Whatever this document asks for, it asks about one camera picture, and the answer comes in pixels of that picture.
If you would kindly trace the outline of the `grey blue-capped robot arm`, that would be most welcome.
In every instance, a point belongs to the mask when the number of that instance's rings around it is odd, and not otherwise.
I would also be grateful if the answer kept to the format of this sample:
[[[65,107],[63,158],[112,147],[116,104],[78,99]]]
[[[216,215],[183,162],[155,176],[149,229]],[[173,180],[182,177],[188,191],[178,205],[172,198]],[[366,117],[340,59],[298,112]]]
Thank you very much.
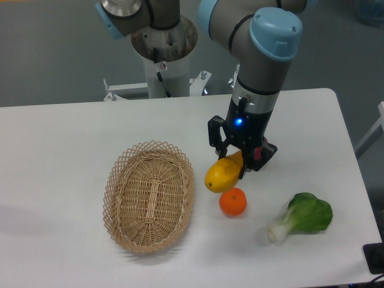
[[[277,148],[266,126],[302,35],[298,14],[308,1],[202,1],[193,24],[179,1],[98,1],[95,9],[113,38],[130,37],[147,66],[151,98],[187,96],[184,61],[197,44],[197,32],[228,50],[239,62],[227,116],[208,122],[209,144],[223,158],[227,147],[241,152],[238,178],[260,170]]]

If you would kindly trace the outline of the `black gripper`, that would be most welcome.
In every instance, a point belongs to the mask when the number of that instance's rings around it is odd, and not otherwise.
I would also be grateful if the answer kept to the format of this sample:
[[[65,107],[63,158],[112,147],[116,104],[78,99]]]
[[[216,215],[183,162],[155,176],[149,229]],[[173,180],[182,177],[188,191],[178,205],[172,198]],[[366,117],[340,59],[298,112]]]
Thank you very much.
[[[259,171],[278,151],[264,137],[271,115],[238,112],[238,105],[231,99],[226,119],[215,115],[208,121],[209,145],[215,148],[219,160],[227,156],[229,145],[241,150],[239,179],[247,172]]]

